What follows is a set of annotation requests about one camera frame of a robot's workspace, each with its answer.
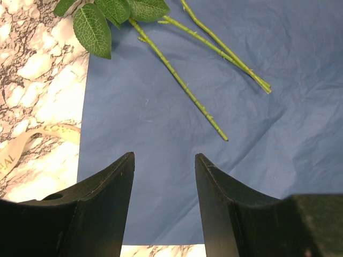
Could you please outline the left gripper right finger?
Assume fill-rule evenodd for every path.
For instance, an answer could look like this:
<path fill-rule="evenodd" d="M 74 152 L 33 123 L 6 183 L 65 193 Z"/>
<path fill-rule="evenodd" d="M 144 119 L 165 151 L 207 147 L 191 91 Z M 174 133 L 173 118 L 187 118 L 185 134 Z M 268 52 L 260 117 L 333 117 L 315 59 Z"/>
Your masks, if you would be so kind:
<path fill-rule="evenodd" d="M 342 256 L 342 195 L 276 199 L 195 157 L 207 256 Z"/>

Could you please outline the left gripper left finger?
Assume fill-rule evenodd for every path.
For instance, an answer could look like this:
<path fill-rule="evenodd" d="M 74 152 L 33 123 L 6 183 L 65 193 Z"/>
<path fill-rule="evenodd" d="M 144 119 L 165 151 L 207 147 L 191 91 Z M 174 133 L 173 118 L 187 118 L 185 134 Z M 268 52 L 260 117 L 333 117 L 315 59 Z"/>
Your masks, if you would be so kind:
<path fill-rule="evenodd" d="M 1 256 L 119 256 L 135 155 L 42 200 L 1 201 Z"/>

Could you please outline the blue wrapping paper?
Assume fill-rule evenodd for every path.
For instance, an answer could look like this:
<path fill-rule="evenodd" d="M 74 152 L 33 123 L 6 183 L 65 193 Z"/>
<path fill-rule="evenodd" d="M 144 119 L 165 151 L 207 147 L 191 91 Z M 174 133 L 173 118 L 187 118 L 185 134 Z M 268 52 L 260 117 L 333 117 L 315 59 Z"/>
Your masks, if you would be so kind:
<path fill-rule="evenodd" d="M 195 155 L 275 198 L 342 192 L 342 1 L 188 1 L 254 73 L 170 24 L 141 27 L 228 137 L 125 23 L 88 66 L 78 180 L 134 152 L 124 245 L 203 242 Z"/>

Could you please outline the pink rose stem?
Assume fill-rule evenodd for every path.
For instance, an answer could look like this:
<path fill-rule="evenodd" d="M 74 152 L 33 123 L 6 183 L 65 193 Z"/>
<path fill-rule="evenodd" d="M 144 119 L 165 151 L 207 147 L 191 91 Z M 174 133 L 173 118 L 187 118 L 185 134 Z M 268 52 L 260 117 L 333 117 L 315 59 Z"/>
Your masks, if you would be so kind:
<path fill-rule="evenodd" d="M 213 33 L 207 26 L 205 26 L 193 13 L 191 8 L 188 6 L 186 1 L 181 0 L 184 10 L 188 13 L 191 19 L 195 22 L 195 24 L 200 27 L 204 32 L 206 32 L 237 64 L 240 68 L 242 68 L 249 76 L 251 76 L 260 86 L 261 88 L 267 93 L 271 93 L 271 86 L 264 81 L 262 78 L 257 76 L 254 71 L 249 68 L 246 64 L 244 64 L 219 38 L 218 36 Z"/>
<path fill-rule="evenodd" d="M 218 134 L 225 141 L 228 141 L 228 137 L 214 121 L 213 117 L 193 95 L 160 49 L 138 25 L 139 22 L 155 22 L 169 12 L 170 8 L 165 1 L 88 1 L 74 14 L 73 31 L 79 43 L 89 53 L 101 58 L 111 59 L 112 39 L 108 22 L 110 21 L 117 28 L 121 28 L 121 24 L 126 21 L 129 22 L 139 33 L 140 40 L 147 43 L 157 54 L 187 96 Z"/>

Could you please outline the cream rose stem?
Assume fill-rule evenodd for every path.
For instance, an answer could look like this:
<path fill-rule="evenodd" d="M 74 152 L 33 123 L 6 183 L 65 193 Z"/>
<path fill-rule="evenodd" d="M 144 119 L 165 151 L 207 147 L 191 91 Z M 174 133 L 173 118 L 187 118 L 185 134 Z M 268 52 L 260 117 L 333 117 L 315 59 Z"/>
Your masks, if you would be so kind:
<path fill-rule="evenodd" d="M 201 41 L 205 45 L 207 45 L 209 48 L 214 50 L 217 54 L 219 54 L 223 59 L 228 60 L 229 62 L 233 63 L 237 67 L 239 67 L 241 70 L 246 72 L 249 76 L 251 76 L 256 83 L 258 83 L 261 88 L 267 93 L 271 93 L 271 86 L 264 82 L 259 76 L 255 75 L 254 72 L 248 68 L 248 67 L 243 67 L 242 64 L 239 64 L 234 58 L 230 57 L 228 54 L 226 54 L 223 50 L 219 49 L 215 45 L 213 45 L 210 41 L 206 40 L 204 37 L 200 36 L 197 32 L 192 31 L 191 29 L 185 27 L 182 25 L 180 22 L 174 20 L 171 17 L 164 16 L 163 20 L 158 20 L 158 23 L 160 24 L 172 24 L 176 26 L 177 28 L 181 29 L 182 31 L 185 31 L 186 33 L 190 34 L 191 36 L 195 37 L 197 40 Z"/>

